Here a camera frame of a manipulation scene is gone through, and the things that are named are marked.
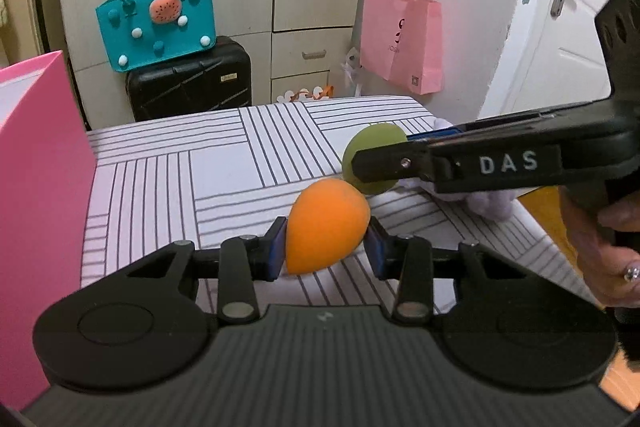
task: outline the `black suitcase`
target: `black suitcase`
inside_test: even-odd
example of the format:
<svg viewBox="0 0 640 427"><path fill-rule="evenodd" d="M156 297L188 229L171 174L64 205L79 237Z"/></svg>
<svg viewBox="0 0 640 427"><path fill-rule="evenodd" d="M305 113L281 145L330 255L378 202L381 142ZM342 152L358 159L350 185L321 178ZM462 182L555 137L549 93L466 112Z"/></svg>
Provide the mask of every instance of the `black suitcase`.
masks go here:
<svg viewBox="0 0 640 427"><path fill-rule="evenodd" d="M207 51L129 71L136 121L251 105L251 59L229 37Z"/></svg>

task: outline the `white door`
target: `white door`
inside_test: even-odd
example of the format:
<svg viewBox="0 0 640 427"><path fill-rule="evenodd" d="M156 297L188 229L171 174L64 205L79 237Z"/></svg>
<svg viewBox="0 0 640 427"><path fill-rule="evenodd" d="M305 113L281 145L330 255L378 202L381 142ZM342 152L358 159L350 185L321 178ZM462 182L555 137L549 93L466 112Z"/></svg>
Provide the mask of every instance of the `white door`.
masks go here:
<svg viewBox="0 0 640 427"><path fill-rule="evenodd" d="M610 93L594 17L607 0L566 0L551 16L553 0L541 4L546 19L536 51L511 88L503 112L605 98Z"/></svg>

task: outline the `orange sponge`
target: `orange sponge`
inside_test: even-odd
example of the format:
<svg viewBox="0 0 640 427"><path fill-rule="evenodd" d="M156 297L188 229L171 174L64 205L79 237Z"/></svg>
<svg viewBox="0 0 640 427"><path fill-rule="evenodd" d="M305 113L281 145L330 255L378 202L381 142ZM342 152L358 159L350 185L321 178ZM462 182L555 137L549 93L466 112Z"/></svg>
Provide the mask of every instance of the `orange sponge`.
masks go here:
<svg viewBox="0 0 640 427"><path fill-rule="evenodd" d="M328 178L309 185L291 207L287 272L315 272L347 257L362 241L371 209L352 185Z"/></svg>

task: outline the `hand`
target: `hand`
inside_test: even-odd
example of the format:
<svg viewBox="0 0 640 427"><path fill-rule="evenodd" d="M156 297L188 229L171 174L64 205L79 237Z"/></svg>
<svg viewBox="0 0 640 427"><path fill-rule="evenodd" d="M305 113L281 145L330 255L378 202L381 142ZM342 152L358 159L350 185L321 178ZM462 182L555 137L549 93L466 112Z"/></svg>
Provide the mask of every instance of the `hand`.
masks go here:
<svg viewBox="0 0 640 427"><path fill-rule="evenodd" d="M578 268L594 297L606 307L640 307L640 279L627 282L629 268L640 268L640 255L611 246L599 233L596 220L560 190L560 209L567 238L578 252ZM597 222L620 232L640 232L640 192L604 208Z"/></svg>

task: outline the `green ball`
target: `green ball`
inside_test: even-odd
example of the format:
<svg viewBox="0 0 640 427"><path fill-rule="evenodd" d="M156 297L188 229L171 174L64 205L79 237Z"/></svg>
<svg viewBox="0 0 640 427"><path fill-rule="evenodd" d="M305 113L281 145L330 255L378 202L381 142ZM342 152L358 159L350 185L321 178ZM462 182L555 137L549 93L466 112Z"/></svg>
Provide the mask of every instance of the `green ball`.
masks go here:
<svg viewBox="0 0 640 427"><path fill-rule="evenodd" d="M377 123L364 128L351 139L342 156L342 177L344 181L353 185L362 194L372 196L391 190L398 180L390 180L374 183L363 183L356 178L351 169L351 162L356 152L365 149L374 149L385 145L395 145L407 141L406 134L393 123Z"/></svg>

